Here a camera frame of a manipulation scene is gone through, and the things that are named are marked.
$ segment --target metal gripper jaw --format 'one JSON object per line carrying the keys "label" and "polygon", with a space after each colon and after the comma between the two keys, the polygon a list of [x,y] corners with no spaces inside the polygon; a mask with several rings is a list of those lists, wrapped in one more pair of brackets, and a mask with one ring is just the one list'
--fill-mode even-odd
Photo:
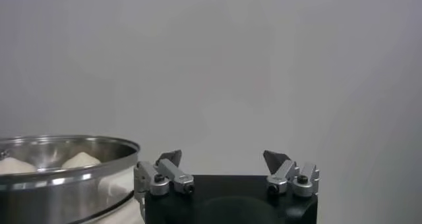
{"label": "metal gripper jaw", "polygon": [[319,169],[315,164],[305,163],[300,170],[286,154],[264,151],[263,155],[271,173],[266,178],[270,195],[285,193],[288,185],[296,196],[307,198],[318,194]]}
{"label": "metal gripper jaw", "polygon": [[160,160],[168,159],[176,167],[178,167],[179,164],[180,164],[181,158],[182,158],[182,151],[181,150],[175,150],[175,151],[172,151],[172,152],[165,152],[158,158],[158,160],[156,161],[156,165],[158,166]]}

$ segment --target gray background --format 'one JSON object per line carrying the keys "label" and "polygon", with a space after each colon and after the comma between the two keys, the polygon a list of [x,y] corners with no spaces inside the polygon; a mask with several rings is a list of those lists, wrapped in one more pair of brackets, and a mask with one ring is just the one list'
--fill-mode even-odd
{"label": "gray background", "polygon": [[0,134],[181,148],[192,173],[285,152],[321,169],[320,223],[420,223],[420,4],[0,0]]}

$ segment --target stainless steel bowl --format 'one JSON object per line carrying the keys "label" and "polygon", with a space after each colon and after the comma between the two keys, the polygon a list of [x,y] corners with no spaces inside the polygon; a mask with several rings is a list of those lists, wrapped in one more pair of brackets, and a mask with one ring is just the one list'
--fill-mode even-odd
{"label": "stainless steel bowl", "polygon": [[[0,139],[0,155],[35,165],[37,173],[0,175],[0,223],[83,223],[130,199],[132,192],[108,198],[104,179],[131,168],[140,148],[104,136],[25,136]],[[80,152],[102,163],[61,169]]]}

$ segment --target screw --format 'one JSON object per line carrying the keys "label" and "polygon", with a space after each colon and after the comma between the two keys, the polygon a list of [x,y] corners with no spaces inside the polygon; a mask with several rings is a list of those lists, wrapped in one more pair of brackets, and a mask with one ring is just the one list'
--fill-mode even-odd
{"label": "screw", "polygon": [[299,175],[297,178],[297,183],[298,184],[307,184],[308,183],[308,177],[306,177],[305,175]]}
{"label": "screw", "polygon": [[154,182],[162,182],[164,181],[164,176],[162,174],[157,174],[154,176]]}
{"label": "screw", "polygon": [[275,196],[278,194],[278,187],[275,185],[270,185],[267,189],[267,192],[271,196]]}
{"label": "screw", "polygon": [[185,190],[186,194],[193,194],[193,192],[195,191],[195,186],[187,185],[183,189]]}

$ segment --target white dough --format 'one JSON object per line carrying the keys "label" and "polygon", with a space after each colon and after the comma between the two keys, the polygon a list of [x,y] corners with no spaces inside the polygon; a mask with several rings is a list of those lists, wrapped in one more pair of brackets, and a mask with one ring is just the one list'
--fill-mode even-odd
{"label": "white dough", "polygon": [[0,161],[0,175],[7,175],[13,173],[33,173],[37,169],[24,161],[17,160],[13,157],[6,157]]}
{"label": "white dough", "polygon": [[76,156],[67,160],[62,166],[62,169],[71,169],[73,167],[86,167],[100,164],[100,160],[92,157],[85,152],[80,152]]}

